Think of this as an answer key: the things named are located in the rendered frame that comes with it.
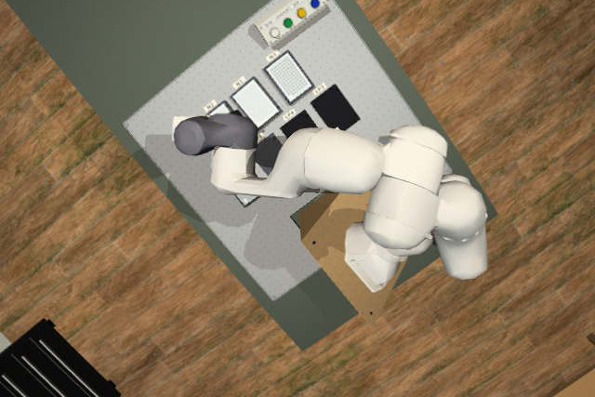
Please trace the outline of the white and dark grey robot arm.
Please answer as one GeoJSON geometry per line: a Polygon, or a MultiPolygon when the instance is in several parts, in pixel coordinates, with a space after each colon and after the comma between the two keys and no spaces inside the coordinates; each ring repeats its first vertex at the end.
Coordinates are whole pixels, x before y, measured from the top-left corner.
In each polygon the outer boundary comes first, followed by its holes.
{"type": "Polygon", "coordinates": [[[488,268],[483,196],[468,178],[443,175],[448,143],[427,126],[400,126],[381,135],[382,144],[330,127],[302,128],[284,142],[267,178],[256,177],[258,127],[248,117],[174,116],[172,140],[186,155],[214,148],[211,183],[226,195],[371,190],[364,222],[346,230],[345,262],[372,293],[434,238],[449,275],[474,279],[488,268]]]}

